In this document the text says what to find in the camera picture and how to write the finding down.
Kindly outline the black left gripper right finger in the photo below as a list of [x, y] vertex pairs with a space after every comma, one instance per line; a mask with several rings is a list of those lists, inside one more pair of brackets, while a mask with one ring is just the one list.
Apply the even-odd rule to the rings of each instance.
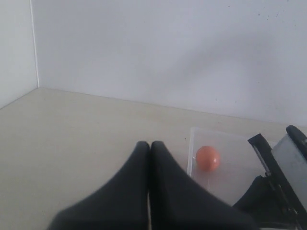
[[149, 200], [153, 230], [256, 230], [251, 216], [192, 180], [161, 141], [151, 145]]

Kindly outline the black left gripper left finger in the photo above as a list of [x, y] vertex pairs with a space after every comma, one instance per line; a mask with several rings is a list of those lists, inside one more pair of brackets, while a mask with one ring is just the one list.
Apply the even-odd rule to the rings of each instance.
[[100, 189], [60, 211], [50, 230], [146, 230], [150, 147], [139, 141], [122, 168]]

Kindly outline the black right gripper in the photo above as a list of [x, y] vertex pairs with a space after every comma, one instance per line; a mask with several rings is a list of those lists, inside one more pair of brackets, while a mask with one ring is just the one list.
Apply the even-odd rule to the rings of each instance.
[[233, 207], [249, 214], [257, 223], [296, 222], [288, 199], [270, 176], [257, 176]]

